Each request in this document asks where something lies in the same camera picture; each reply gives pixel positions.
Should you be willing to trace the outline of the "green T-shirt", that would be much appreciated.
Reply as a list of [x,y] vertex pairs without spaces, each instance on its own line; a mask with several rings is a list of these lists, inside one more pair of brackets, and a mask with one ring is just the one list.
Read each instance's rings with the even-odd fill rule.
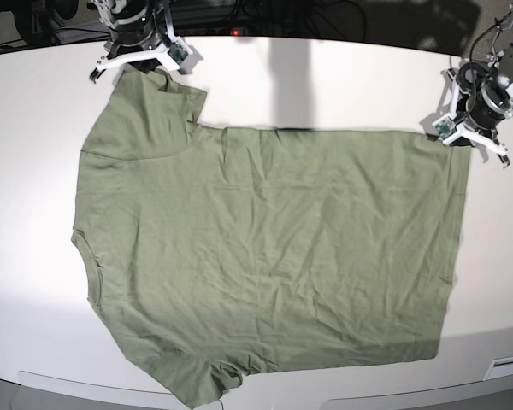
[[124,357],[190,408],[251,374],[435,358],[469,148],[217,129],[205,100],[126,67],[80,152],[72,241]]

